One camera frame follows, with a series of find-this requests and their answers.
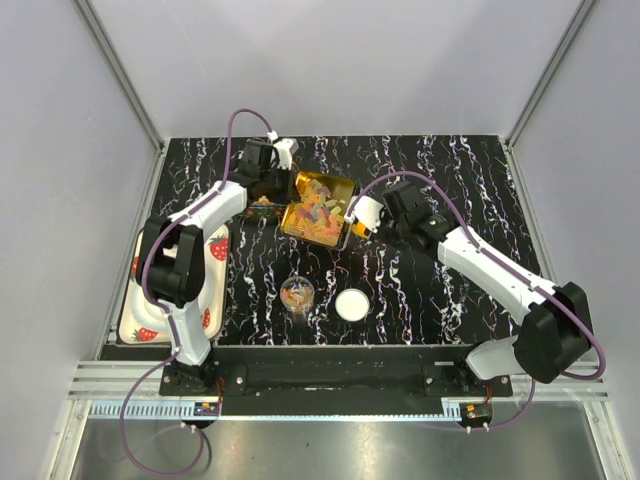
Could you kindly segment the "gold tin with lollipops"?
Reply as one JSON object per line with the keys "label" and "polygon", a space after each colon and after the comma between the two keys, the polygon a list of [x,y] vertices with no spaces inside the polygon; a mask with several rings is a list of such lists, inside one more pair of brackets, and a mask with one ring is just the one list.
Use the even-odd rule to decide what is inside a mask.
{"label": "gold tin with lollipops", "polygon": [[259,220],[266,218],[279,219],[284,215],[287,205],[270,201],[267,197],[261,197],[259,200],[252,202],[247,208],[240,213],[241,218],[251,220]]}

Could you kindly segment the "gold tin with gummies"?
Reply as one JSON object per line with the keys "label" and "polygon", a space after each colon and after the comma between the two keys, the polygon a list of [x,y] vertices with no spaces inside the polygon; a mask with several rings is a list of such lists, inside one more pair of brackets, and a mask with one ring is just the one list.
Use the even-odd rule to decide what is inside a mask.
{"label": "gold tin with gummies", "polygon": [[280,223],[282,233],[329,249],[342,249],[349,237],[345,218],[355,188],[352,180],[343,177],[298,173],[294,200]]}

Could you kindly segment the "yellow plastic scoop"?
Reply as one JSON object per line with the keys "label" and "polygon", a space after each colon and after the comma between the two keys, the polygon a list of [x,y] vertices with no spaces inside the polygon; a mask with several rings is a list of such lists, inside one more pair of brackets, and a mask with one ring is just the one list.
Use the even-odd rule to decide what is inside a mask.
{"label": "yellow plastic scoop", "polygon": [[351,232],[363,239],[369,239],[371,236],[371,230],[361,221],[355,221],[351,225]]}

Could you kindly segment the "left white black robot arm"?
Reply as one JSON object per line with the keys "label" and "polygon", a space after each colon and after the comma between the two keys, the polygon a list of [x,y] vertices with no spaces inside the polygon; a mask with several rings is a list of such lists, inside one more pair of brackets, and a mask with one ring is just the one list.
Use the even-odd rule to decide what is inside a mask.
{"label": "left white black robot arm", "polygon": [[293,156],[298,142],[271,132],[249,140],[236,164],[225,163],[221,180],[200,199],[170,217],[149,217],[142,229],[136,283],[168,323],[168,365],[196,396],[215,386],[211,342],[204,333],[197,299],[205,284],[205,239],[262,197],[291,198]]}

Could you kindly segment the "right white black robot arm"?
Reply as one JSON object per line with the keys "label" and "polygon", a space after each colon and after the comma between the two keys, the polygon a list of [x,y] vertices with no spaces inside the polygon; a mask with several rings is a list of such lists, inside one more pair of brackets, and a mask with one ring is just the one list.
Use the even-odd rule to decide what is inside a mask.
{"label": "right white black robot arm", "polygon": [[453,374],[460,393],[476,396],[491,379],[511,374],[550,384],[593,348],[588,298],[577,284],[558,286],[516,264],[452,212],[434,212],[410,182],[386,190],[382,198],[378,235],[462,274],[520,327],[514,336],[469,351]]}

